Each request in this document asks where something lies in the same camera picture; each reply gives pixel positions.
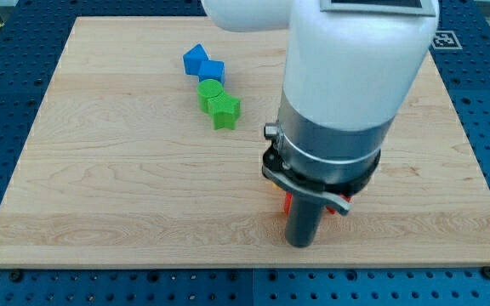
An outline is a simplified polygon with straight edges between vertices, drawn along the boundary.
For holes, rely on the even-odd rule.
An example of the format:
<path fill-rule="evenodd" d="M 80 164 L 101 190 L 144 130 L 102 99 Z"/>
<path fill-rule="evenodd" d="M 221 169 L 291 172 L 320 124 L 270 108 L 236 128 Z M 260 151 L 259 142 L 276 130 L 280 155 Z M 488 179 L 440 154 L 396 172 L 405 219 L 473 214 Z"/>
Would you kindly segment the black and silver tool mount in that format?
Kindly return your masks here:
<path fill-rule="evenodd" d="M 307 119 L 282 94 L 277 120 L 265 125 L 271 146 L 263 175 L 295 198 L 346 215 L 348 199 L 369 182 L 392 120 L 357 131 Z"/>

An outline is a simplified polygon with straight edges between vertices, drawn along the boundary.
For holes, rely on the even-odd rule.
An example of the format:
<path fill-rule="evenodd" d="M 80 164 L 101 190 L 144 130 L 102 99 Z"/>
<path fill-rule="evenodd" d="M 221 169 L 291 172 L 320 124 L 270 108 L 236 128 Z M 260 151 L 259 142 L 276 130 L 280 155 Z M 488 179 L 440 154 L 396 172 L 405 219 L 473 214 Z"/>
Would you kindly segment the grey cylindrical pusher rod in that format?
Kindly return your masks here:
<path fill-rule="evenodd" d="M 294 247 L 309 246 L 316 236 L 325 207 L 293 195 L 285 238 Z"/>

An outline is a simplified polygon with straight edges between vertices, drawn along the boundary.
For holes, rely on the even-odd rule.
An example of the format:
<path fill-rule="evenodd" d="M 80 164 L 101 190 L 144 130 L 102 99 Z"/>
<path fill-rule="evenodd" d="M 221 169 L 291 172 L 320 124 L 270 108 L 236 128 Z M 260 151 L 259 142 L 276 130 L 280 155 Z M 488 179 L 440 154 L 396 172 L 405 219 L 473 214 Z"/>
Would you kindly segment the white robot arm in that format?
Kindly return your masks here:
<path fill-rule="evenodd" d="M 227 31 L 288 31 L 277 118 L 262 172 L 291 196 L 285 237 L 309 246 L 322 213 L 350 211 L 438 26 L 424 1 L 203 0 Z"/>

